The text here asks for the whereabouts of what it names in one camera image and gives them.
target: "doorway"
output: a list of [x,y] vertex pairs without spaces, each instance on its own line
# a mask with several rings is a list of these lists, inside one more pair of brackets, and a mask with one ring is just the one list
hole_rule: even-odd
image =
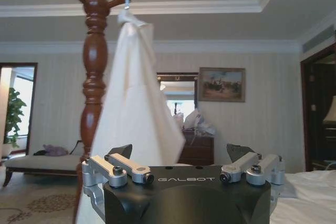
[[197,108],[198,73],[157,73],[160,90],[167,98],[171,115],[183,114],[183,120]]
[[[31,122],[34,107],[34,96],[36,86],[37,63],[36,62],[6,62],[0,63],[0,73],[2,69],[11,70],[10,75],[7,76],[9,83],[8,95],[9,97],[16,96],[24,105],[20,108],[22,114],[19,115],[20,122],[17,123],[17,130],[12,128],[9,132],[5,130],[3,137],[16,137],[16,147],[10,153],[11,155],[28,155],[29,141],[31,132]],[[3,122],[5,127],[9,121],[9,114],[7,111],[6,121]]]
[[301,62],[306,170],[336,160],[336,124],[326,122],[336,95],[336,44]]

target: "coat rack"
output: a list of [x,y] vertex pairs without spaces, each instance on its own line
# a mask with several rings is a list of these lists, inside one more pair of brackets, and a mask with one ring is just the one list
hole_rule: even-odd
[[[88,27],[87,37],[83,47],[83,62],[87,77],[83,83],[83,93],[86,97],[85,108],[80,121],[80,135],[84,144],[84,154],[80,161],[83,162],[90,156],[91,146],[97,128],[100,112],[101,98],[105,93],[103,74],[107,65],[108,48],[104,35],[107,27],[107,16],[110,9],[121,5],[125,0],[79,0],[83,4],[86,13],[86,25]],[[74,222],[80,194],[82,190],[82,169],[81,163],[77,166],[78,189]]]

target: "lamp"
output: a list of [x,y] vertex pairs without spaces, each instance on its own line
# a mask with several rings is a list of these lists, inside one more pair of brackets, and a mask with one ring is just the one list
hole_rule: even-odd
[[331,106],[327,116],[323,120],[323,124],[335,124],[336,125],[336,95],[333,96]]

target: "patterned rug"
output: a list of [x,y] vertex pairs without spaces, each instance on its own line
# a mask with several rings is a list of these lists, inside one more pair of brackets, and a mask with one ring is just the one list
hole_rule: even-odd
[[[5,168],[0,167],[0,184]],[[0,189],[0,224],[70,224],[77,178],[14,173]]]

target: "hanging cloth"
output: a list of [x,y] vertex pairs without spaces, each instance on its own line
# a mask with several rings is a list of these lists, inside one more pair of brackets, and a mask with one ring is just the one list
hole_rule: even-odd
[[[173,165],[185,140],[156,80],[153,26],[129,10],[120,13],[118,22],[122,28],[92,156],[104,157],[113,147],[132,144],[133,161],[146,166]],[[77,223],[103,223],[85,195]]]

